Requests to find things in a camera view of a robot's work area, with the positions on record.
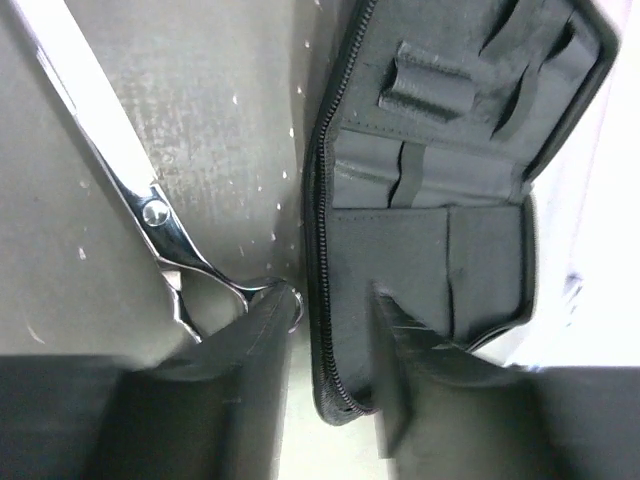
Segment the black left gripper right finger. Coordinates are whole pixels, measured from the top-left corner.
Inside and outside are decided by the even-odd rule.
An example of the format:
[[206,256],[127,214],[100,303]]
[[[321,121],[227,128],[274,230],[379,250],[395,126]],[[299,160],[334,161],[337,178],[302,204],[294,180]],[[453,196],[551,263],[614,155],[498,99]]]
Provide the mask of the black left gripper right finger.
[[396,479],[635,479],[635,367],[502,367],[370,288],[380,455]]

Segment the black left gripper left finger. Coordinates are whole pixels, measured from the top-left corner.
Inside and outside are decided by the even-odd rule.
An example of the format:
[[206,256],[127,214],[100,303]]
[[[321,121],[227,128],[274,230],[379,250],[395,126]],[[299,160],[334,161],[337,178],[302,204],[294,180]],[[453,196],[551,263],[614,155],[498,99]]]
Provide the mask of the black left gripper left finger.
[[251,311],[154,367],[117,357],[1,360],[5,479],[267,479],[297,299]]

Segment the silver straight scissors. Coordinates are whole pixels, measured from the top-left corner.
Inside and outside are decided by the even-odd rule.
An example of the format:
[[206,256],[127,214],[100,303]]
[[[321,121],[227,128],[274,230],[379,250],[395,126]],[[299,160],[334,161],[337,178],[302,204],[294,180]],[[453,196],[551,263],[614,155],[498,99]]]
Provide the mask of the silver straight scissors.
[[173,320],[195,342],[203,333],[183,298],[182,273],[203,274],[229,290],[243,312],[283,284],[278,277],[240,283],[199,251],[161,187],[154,167],[104,70],[63,1],[11,4],[50,84],[126,206],[163,277]]

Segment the black zip tool case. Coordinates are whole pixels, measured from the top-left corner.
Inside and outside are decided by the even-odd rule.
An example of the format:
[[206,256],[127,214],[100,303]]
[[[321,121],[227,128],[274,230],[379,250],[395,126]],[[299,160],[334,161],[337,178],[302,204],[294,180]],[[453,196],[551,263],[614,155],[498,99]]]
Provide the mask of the black zip tool case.
[[309,142],[314,402],[374,411],[371,283],[476,350],[536,299],[534,180],[619,49],[593,1],[358,1]]

